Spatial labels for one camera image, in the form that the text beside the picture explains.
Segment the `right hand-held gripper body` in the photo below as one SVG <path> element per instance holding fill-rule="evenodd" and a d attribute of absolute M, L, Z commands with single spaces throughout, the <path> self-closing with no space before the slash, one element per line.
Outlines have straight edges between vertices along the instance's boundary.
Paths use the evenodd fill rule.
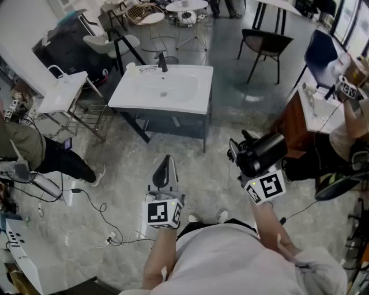
<path fill-rule="evenodd" d="M 281 169 L 266 169 L 253 177 L 240 173 L 238 181 L 255 205 L 261 205 L 286 193 Z"/>

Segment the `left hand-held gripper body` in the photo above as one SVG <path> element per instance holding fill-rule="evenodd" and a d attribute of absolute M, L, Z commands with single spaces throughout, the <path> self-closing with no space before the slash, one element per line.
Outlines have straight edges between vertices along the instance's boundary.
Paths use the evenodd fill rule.
<path fill-rule="evenodd" d="M 148 226 L 155 229 L 177 229 L 186 195 L 180 191 L 147 191 L 142 213 Z"/>

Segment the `black hair dryer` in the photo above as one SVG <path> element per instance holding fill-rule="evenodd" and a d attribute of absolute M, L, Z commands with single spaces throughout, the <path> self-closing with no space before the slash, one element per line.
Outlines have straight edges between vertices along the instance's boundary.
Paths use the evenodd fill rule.
<path fill-rule="evenodd" d="M 287 143 L 281 133 L 268 133 L 261 138 L 253 138 L 245 130 L 242 134 L 245 140 L 236 144 L 236 164 L 247 177 L 264 174 L 287 154 Z"/>

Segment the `white sink basin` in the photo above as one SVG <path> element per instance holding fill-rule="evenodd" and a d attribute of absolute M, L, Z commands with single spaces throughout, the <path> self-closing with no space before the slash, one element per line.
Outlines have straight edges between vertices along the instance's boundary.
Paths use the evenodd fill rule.
<path fill-rule="evenodd" d="M 213 67 L 168 65 L 168 71 L 140 73 L 119 81 L 108 106 L 204 114 L 208 109 Z"/>

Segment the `person's right forearm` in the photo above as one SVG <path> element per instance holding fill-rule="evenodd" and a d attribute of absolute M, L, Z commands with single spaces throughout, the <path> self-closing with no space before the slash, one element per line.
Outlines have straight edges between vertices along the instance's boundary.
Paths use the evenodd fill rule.
<path fill-rule="evenodd" d="M 291 241 L 288 233 L 280 223 L 269 202 L 255 205 L 251 202 L 255 223 L 261 243 L 268 249 L 279 253 L 286 259 L 293 261 L 292 257 L 301 253 Z"/>

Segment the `person's left forearm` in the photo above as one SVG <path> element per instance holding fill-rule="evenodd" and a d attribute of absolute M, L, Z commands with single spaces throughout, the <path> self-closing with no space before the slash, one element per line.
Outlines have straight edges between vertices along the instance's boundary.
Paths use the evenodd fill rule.
<path fill-rule="evenodd" d="M 177 229 L 160 229 L 144 267 L 142 288 L 152 290 L 166 281 L 176 263 Z"/>

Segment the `person's black shorts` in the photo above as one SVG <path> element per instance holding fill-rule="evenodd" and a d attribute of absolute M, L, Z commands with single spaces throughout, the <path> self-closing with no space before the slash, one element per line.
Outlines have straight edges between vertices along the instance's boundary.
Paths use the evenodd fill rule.
<path fill-rule="evenodd" d="M 234 224 L 234 225 L 240 225 L 243 226 L 249 230 L 251 230 L 253 233 L 257 234 L 257 231 L 255 230 L 255 228 L 253 228 L 252 226 L 250 226 L 249 224 L 245 224 L 242 221 L 239 221 L 235 218 L 231 218 L 230 220 L 227 220 L 224 224 Z M 181 231 L 181 233 L 178 235 L 177 240 L 179 240 L 183 235 L 186 235 L 192 231 L 195 230 L 199 230 L 199 229 L 203 229 L 205 227 L 209 227 L 209 226 L 213 226 L 213 225 L 217 225 L 217 224 L 205 224 L 201 221 L 197 221 L 197 222 L 190 222 L 188 223 L 185 228 Z"/>

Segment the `dark vanity cabinet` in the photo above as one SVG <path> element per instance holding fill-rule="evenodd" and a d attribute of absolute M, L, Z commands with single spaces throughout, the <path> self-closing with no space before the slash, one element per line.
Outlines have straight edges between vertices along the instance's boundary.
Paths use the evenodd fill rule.
<path fill-rule="evenodd" d="M 212 104 L 204 114 L 154 109 L 117 108 L 128 125 L 146 142 L 147 132 L 171 134 L 202 140 L 206 152 L 208 129 L 212 121 Z"/>

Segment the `brown wooden cabinet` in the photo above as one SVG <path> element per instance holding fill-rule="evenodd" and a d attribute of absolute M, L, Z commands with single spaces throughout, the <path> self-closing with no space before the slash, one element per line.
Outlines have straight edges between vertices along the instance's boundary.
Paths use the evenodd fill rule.
<path fill-rule="evenodd" d="M 313 145 L 313 135 L 318 125 L 300 87 L 295 87 L 288 99 L 288 104 L 270 130 L 284 136 L 288 148 L 287 157 L 300 158 Z"/>

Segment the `person's white shirt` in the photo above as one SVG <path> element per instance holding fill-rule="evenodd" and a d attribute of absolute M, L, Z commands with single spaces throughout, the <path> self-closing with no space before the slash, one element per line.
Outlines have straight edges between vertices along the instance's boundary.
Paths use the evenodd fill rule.
<path fill-rule="evenodd" d="M 207 226 L 182 236 L 168 278 L 153 289 L 119 295 L 345 295 L 348 279 L 322 247 L 293 253 L 276 239 L 262 245 L 255 232 L 237 224 Z"/>

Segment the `metal sink stand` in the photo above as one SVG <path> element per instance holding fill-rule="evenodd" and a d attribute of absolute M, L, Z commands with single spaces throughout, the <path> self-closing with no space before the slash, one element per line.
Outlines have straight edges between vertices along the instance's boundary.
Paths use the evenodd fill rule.
<path fill-rule="evenodd" d="M 94 91 L 99 97 L 97 100 L 87 99 L 84 97 L 87 90 Z M 77 126 L 81 125 L 89 130 L 98 139 L 105 141 L 106 136 L 98 132 L 99 125 L 108 107 L 108 101 L 87 79 L 78 90 L 73 90 L 69 94 L 62 94 L 63 100 L 60 107 L 57 106 L 57 97 L 48 95 L 44 98 L 44 102 L 51 105 L 45 111 L 39 110 L 39 113 L 45 115 L 62 129 L 68 131 L 73 136 L 77 135 L 77 131 L 69 129 L 69 124 L 75 122 Z"/>

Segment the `white countertop sink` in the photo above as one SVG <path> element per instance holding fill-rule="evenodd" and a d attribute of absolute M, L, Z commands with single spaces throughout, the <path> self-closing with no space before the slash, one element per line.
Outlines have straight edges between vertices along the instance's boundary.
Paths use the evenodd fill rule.
<path fill-rule="evenodd" d="M 299 84 L 296 90 L 300 97 L 306 129 L 308 131 L 314 133 L 319 131 L 320 133 L 330 134 L 344 122 L 343 105 L 332 97 L 325 100 L 324 96 L 327 94 L 327 91 L 317 89 L 316 94 L 314 94 L 315 112 L 317 114 L 315 118 L 312 114 L 307 97 L 302 90 L 302 84 Z"/>

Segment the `silver faucet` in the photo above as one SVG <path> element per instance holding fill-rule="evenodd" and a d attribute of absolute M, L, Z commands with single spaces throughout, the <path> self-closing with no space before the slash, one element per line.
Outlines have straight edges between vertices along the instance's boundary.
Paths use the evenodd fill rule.
<path fill-rule="evenodd" d="M 315 101 L 314 101 L 314 94 L 316 94 L 317 92 L 317 89 L 312 87 L 312 86 L 309 86 L 307 85 L 305 82 L 302 84 L 302 90 L 304 92 L 304 94 L 306 95 L 307 97 L 307 100 L 308 100 L 308 103 L 311 107 L 311 110 L 312 110 L 312 114 L 313 116 L 316 118 L 317 117 L 317 114 L 315 112 Z"/>

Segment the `black faucet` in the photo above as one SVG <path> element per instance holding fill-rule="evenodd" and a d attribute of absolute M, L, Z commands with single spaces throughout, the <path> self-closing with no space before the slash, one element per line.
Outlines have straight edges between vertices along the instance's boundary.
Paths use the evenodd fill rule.
<path fill-rule="evenodd" d="M 156 59 L 158 60 L 157 62 L 158 68 L 161 68 L 162 72 L 166 73 L 168 71 L 168 67 L 167 67 L 167 63 L 165 61 L 165 57 L 162 51 L 156 54 Z"/>

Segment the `small white sink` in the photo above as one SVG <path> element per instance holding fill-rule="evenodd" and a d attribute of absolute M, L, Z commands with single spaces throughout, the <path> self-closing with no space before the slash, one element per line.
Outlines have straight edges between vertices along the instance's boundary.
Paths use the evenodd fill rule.
<path fill-rule="evenodd" d="M 87 77 L 87 72 L 82 71 L 67 75 L 66 78 L 58 78 L 57 84 L 47 92 L 41 102 L 38 113 L 67 112 Z"/>

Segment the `dark blue chair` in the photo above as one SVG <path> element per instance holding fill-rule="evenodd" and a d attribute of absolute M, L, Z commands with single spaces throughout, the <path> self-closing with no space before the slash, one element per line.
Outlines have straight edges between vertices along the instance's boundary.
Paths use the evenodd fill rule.
<path fill-rule="evenodd" d="M 337 51 L 331 36 L 316 29 L 312 35 L 305 52 L 305 65 L 295 82 L 294 87 L 300 82 L 306 69 L 309 69 L 317 88 L 330 89 L 336 82 L 332 68 L 329 67 L 331 62 L 338 59 Z"/>

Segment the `white box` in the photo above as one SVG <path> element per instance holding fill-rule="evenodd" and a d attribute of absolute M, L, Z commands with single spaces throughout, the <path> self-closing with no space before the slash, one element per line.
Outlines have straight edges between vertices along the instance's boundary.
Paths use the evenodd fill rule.
<path fill-rule="evenodd" d="M 6 219 L 6 233 L 10 240 L 10 252 L 21 271 L 28 278 L 33 287 L 41 294 L 44 291 L 40 282 L 37 265 L 34 264 L 34 250 L 37 250 L 35 239 L 25 221 Z"/>

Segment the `white padded chair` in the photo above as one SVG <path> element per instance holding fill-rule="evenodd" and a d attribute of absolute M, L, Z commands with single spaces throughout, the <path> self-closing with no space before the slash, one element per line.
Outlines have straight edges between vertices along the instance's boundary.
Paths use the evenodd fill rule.
<path fill-rule="evenodd" d="M 140 41 L 133 35 L 121 36 L 115 40 L 110 40 L 107 33 L 105 33 L 98 36 L 84 36 L 82 39 L 96 53 L 106 54 L 113 59 L 117 70 L 123 70 L 121 56 L 130 51 L 142 65 L 146 65 L 141 55 L 135 50 L 140 45 Z"/>

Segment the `chrome faucet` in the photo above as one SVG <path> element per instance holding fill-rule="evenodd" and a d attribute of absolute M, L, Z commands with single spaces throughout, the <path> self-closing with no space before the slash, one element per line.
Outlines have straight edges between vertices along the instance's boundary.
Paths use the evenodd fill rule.
<path fill-rule="evenodd" d="M 49 71 L 51 69 L 57 69 L 60 74 L 61 74 L 61 79 L 64 81 L 64 83 L 68 83 L 69 82 L 69 76 L 57 65 L 50 65 L 48 68 L 47 68 Z"/>

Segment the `black-legged table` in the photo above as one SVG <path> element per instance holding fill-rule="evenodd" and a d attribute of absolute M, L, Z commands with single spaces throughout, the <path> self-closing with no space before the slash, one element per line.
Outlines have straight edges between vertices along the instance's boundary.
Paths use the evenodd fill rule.
<path fill-rule="evenodd" d="M 302 14 L 288 1 L 286 0 L 255 0 L 258 2 L 258 6 L 255 12 L 252 29 L 260 30 L 263 18 L 265 15 L 266 8 L 273 6 L 277 8 L 276 26 L 274 29 L 275 33 L 284 35 L 285 26 L 287 20 L 287 12 L 302 16 Z"/>

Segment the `white round table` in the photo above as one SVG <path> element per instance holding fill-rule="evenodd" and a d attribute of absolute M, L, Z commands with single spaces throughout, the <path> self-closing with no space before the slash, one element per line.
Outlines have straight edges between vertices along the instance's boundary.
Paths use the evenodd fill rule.
<path fill-rule="evenodd" d="M 170 13 L 175 13 L 176 15 L 178 15 L 179 13 L 194 13 L 195 16 L 195 21 L 192 20 L 192 18 L 190 17 L 190 24 L 191 24 L 191 29 L 193 30 L 193 35 L 192 37 L 188 38 L 185 41 L 180 41 L 180 27 L 179 27 L 179 18 L 177 18 L 177 20 L 175 21 L 175 26 L 176 26 L 176 35 L 175 35 L 175 48 L 176 50 L 179 50 L 179 48 L 183 45 L 185 45 L 186 43 L 188 43 L 191 40 L 195 40 L 202 48 L 205 52 L 208 51 L 207 45 L 206 45 L 206 39 L 205 39 L 205 34 L 203 33 L 203 36 L 200 35 L 201 31 L 199 31 L 198 29 L 198 18 L 197 18 L 197 11 L 201 10 L 201 9 L 206 9 L 208 7 L 208 2 L 205 0 L 177 0 L 174 1 L 173 3 L 167 5 L 165 7 L 166 11 L 170 12 Z"/>

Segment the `black cabinet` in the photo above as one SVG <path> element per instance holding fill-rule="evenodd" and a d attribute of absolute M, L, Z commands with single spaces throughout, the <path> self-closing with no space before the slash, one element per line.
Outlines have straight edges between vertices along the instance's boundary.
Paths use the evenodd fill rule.
<path fill-rule="evenodd" d="M 57 65 L 68 75 L 85 71 L 88 78 L 99 85 L 109 75 L 113 61 L 83 41 L 83 37 L 95 35 L 92 25 L 83 14 L 66 18 L 48 31 L 32 51 L 45 67 Z"/>

